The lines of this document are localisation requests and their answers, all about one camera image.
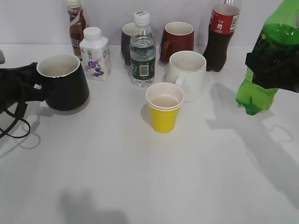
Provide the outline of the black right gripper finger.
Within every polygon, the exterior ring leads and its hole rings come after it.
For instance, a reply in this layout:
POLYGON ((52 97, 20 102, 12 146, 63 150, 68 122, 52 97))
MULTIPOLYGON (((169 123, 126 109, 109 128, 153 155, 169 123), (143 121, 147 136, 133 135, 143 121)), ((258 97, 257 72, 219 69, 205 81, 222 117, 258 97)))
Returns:
POLYGON ((265 89, 299 91, 299 53, 248 53, 245 64, 253 71, 252 83, 265 89))

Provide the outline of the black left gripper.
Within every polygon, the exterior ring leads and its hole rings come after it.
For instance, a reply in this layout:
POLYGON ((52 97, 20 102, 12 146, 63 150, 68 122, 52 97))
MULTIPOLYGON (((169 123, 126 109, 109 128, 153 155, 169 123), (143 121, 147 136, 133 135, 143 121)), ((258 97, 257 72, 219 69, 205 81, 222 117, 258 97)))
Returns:
POLYGON ((47 98, 47 91, 44 88, 25 87, 21 93, 24 81, 41 80, 36 67, 37 63, 33 62, 30 65, 19 68, 0 69, 0 113, 3 113, 5 109, 8 109, 15 103, 20 104, 21 108, 26 111, 28 104, 25 102, 43 102, 47 98))

